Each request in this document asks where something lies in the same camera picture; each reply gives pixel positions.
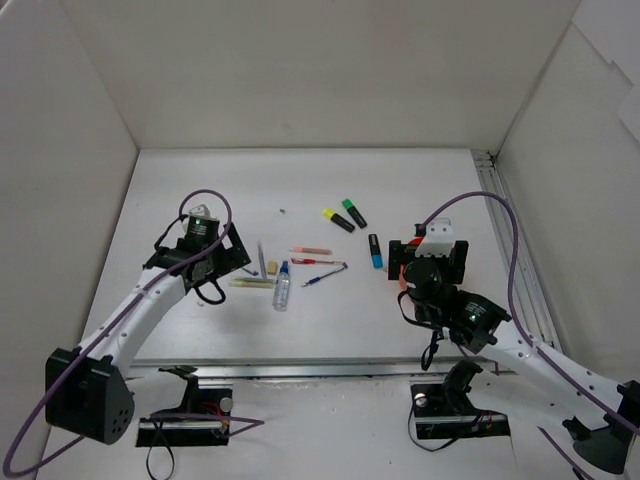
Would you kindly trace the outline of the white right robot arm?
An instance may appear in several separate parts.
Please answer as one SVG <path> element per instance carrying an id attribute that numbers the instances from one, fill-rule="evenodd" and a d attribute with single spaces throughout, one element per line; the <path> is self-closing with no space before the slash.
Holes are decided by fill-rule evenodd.
<path id="1" fill-rule="evenodd" d="M 407 323 L 431 331 L 530 381 L 527 389 L 491 379 L 472 360 L 459 361 L 442 383 L 445 405 L 455 411 L 497 410 L 543 431 L 558 428 L 592 467 L 624 472 L 639 435 L 639 384 L 594 373 L 529 332 L 512 309 L 461 289 L 468 244 L 425 237 L 388 247 L 388 277 L 403 280 L 397 300 L 410 300 Z"/>

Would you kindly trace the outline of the red gel pen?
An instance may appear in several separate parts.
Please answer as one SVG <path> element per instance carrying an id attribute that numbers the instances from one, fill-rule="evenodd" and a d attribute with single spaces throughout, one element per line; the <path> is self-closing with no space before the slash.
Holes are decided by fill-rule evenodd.
<path id="1" fill-rule="evenodd" d="M 290 261 L 294 265 L 339 265 L 346 266 L 346 262 L 337 260 L 322 260 L 313 258 L 290 258 Z"/>

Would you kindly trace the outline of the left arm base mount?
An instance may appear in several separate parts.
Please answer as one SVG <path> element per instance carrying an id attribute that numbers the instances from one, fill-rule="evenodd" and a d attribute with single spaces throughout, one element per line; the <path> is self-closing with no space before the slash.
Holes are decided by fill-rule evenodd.
<path id="1" fill-rule="evenodd" d="M 185 389 L 178 405 L 153 410 L 152 417 L 140 417 L 135 446 L 168 449 L 227 446 L 233 389 L 228 385 L 205 385 L 194 367 L 177 366 L 159 372 L 180 379 Z"/>

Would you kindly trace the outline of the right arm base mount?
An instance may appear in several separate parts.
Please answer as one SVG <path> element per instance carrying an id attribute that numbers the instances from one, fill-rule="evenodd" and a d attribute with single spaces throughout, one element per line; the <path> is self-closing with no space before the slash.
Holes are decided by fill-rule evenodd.
<path id="1" fill-rule="evenodd" d="M 471 381 L 482 371 L 476 363 L 462 360 L 441 383 L 410 387 L 407 431 L 415 445 L 436 453 L 460 440 L 511 436 L 506 415 L 479 409 L 468 398 Z"/>

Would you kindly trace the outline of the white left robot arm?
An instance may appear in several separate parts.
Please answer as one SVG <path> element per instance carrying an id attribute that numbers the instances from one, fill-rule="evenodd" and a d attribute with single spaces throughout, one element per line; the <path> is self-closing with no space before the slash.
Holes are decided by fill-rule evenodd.
<path id="1" fill-rule="evenodd" d="M 76 347 L 58 348 L 48 358 L 49 425 L 111 445 L 138 419 L 185 420 L 198 411 L 199 382 L 190 366 L 129 377 L 142 345 L 174 306 L 250 262 L 233 223 L 203 215 L 183 219 L 184 235 L 172 248 L 155 244 L 119 308 Z"/>

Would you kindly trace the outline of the blue ballpoint pen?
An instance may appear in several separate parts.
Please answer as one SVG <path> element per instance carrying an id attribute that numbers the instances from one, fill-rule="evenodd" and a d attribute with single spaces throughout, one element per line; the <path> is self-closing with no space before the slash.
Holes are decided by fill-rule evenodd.
<path id="1" fill-rule="evenodd" d="M 346 263 L 343 263 L 341 266 L 339 266 L 339 267 L 337 267 L 337 268 L 335 268 L 335 269 L 333 269 L 331 271 L 328 271 L 326 273 L 317 275 L 317 276 L 307 280 L 306 282 L 301 284 L 301 288 L 307 288 L 307 287 L 310 287 L 311 285 L 315 285 L 318 282 L 321 282 L 322 280 L 324 280 L 324 279 L 326 279 L 328 277 L 331 277 L 333 275 L 336 275 L 338 273 L 341 273 L 341 272 L 343 272 L 343 271 L 345 271 L 347 269 L 348 269 L 348 265 Z"/>

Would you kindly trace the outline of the pink clear pen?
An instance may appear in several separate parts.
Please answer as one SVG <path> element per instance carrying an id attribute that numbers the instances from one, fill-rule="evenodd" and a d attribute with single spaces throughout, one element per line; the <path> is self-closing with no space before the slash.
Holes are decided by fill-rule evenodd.
<path id="1" fill-rule="evenodd" d="M 333 252 L 330 249 L 316 248 L 316 247 L 303 247 L 293 246 L 289 248 L 291 253 L 311 254 L 311 255 L 332 255 Z"/>

